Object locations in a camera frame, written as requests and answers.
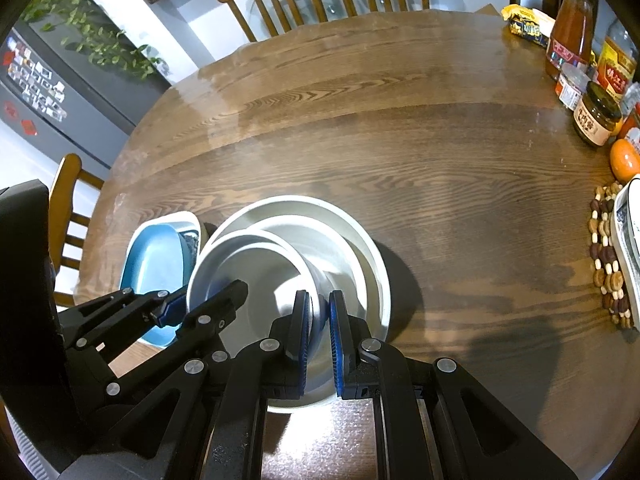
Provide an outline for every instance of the black jar lid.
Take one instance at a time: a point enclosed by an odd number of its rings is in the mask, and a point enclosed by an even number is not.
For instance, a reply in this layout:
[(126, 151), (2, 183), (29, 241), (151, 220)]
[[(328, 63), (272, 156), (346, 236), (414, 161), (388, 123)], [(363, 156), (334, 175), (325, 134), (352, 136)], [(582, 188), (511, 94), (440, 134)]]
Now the black jar lid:
[(616, 123), (622, 119), (622, 112), (620, 111), (618, 103), (595, 81), (589, 81), (587, 83), (587, 95), (593, 102), (593, 105), (607, 119)]

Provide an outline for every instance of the refrigerator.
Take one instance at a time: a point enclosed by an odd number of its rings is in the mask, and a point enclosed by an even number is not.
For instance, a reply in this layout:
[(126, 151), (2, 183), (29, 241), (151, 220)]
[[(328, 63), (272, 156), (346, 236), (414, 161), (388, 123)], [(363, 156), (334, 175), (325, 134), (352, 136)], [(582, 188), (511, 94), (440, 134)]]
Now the refrigerator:
[(65, 31), (17, 22), (0, 49), (0, 116), (16, 134), (59, 162), (77, 153), (106, 179), (140, 119), (169, 88), (154, 73), (141, 81), (61, 46)]

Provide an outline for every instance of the wood grain tabletop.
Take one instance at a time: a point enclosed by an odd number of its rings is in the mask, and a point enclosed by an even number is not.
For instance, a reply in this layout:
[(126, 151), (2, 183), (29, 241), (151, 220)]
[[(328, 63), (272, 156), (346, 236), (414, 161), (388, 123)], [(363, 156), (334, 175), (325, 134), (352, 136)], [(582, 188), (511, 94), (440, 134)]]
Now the wood grain tabletop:
[[(640, 415), (638, 333), (591, 283), (606, 150), (574, 133), (544, 51), (500, 18), (373, 13), (246, 46), (171, 88), (132, 134), (84, 247), (77, 300), (118, 288), (143, 221), (219, 225), (268, 196), (343, 208), (381, 248), (389, 338), (459, 360), (580, 478)], [(119, 373), (148, 356), (132, 348)], [(263, 477), (376, 477), (372, 407), (269, 416)]]

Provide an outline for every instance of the yellow snack package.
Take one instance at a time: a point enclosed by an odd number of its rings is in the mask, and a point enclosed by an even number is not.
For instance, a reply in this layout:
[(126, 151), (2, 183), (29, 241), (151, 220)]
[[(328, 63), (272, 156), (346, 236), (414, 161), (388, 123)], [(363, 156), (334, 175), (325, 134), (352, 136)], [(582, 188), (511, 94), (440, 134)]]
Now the yellow snack package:
[(501, 12), (512, 34), (546, 48), (556, 20), (537, 9), (517, 4), (507, 5)]

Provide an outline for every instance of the orange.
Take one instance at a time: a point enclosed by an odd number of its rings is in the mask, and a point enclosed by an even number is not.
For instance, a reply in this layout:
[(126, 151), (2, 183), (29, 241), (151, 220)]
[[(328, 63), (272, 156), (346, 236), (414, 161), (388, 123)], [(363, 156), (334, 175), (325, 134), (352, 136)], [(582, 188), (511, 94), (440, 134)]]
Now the orange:
[(619, 139), (612, 144), (609, 163), (616, 179), (625, 184), (640, 173), (640, 155), (626, 139)]

